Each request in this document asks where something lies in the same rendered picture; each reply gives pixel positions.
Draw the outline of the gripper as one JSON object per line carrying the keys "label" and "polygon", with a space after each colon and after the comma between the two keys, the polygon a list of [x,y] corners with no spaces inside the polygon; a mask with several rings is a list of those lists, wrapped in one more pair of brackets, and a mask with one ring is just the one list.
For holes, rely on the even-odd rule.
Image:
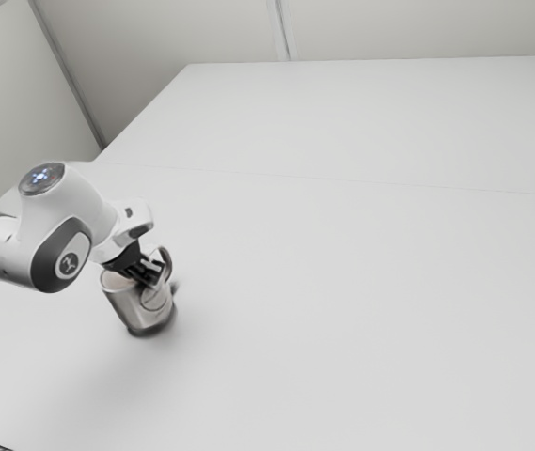
{"label": "gripper", "polygon": [[117,257],[107,261],[105,268],[122,276],[130,276],[146,286],[155,286],[165,269],[165,264],[161,260],[147,259],[141,252],[139,241],[133,241]]}

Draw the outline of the grey metal mug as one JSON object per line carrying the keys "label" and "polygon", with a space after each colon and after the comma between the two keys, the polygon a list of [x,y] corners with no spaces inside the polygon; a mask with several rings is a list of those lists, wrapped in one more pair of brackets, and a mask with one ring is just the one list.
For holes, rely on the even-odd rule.
{"label": "grey metal mug", "polygon": [[165,264],[155,286],[146,286],[130,276],[122,276],[106,268],[100,276],[103,294],[128,332],[134,336],[148,336],[160,332],[174,311],[175,289],[169,283],[173,270],[171,255],[164,246],[158,246],[144,255],[147,259],[161,260]]}

